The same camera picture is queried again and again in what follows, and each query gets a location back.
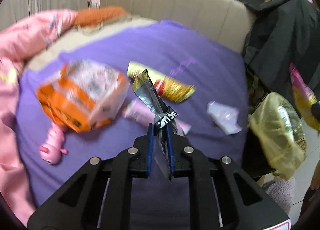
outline headboard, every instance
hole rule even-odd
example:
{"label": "headboard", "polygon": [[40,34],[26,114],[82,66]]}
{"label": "headboard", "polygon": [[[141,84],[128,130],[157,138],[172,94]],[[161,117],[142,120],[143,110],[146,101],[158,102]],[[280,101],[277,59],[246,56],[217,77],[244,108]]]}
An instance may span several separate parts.
{"label": "headboard", "polygon": [[100,7],[110,5],[144,18],[178,21],[239,53],[255,21],[236,0],[100,0]]}

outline white label with red border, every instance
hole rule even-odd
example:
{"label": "white label with red border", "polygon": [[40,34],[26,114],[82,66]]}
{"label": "white label with red border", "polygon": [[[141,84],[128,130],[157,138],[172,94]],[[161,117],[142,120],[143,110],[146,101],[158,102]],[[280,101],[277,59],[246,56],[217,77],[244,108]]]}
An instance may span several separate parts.
{"label": "white label with red border", "polygon": [[280,223],[279,225],[264,229],[264,230],[289,230],[291,228],[291,221],[287,220],[284,221],[282,223]]}

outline orange plastic bag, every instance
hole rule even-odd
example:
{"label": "orange plastic bag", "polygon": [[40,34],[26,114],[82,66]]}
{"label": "orange plastic bag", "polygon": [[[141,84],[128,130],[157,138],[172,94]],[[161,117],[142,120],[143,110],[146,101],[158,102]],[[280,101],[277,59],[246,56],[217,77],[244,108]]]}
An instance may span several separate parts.
{"label": "orange plastic bag", "polygon": [[90,60],[66,64],[37,91],[44,112],[76,132],[110,123],[129,87],[128,78],[110,66]]}

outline person's hand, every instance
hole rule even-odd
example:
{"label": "person's hand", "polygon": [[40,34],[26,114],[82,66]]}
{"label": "person's hand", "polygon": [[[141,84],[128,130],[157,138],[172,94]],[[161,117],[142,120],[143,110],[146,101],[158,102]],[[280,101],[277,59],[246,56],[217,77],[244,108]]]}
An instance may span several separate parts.
{"label": "person's hand", "polygon": [[315,173],[313,174],[310,188],[318,189],[320,187],[320,161],[318,162]]}

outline bed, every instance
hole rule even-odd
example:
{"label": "bed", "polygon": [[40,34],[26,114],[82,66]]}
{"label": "bed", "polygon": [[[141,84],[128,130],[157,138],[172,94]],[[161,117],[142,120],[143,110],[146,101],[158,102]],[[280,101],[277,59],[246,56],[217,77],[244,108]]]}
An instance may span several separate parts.
{"label": "bed", "polygon": [[[66,32],[27,64],[20,79],[14,130],[36,206],[90,157],[111,158],[146,133],[146,128],[118,115],[111,125],[93,132],[67,133],[65,148],[69,155],[56,166],[46,164],[39,156],[39,146],[47,137],[50,119],[42,111],[35,91],[50,74],[72,59],[94,59],[123,73],[131,60],[166,75],[183,67],[175,78],[196,85],[197,91],[181,104],[167,104],[177,111],[180,120],[192,126],[188,139],[207,156],[228,155],[241,163],[248,103],[240,52],[255,16],[235,0],[100,1],[100,7],[108,5],[124,7],[134,17],[105,26],[92,35],[75,29]],[[189,59],[195,61],[186,66],[184,63]],[[126,103],[134,98],[129,89]],[[225,135],[206,113],[210,101],[238,108],[238,124],[243,130]],[[155,166],[150,179],[133,182],[132,229],[187,229],[188,202],[188,182],[184,179],[167,182]]]}

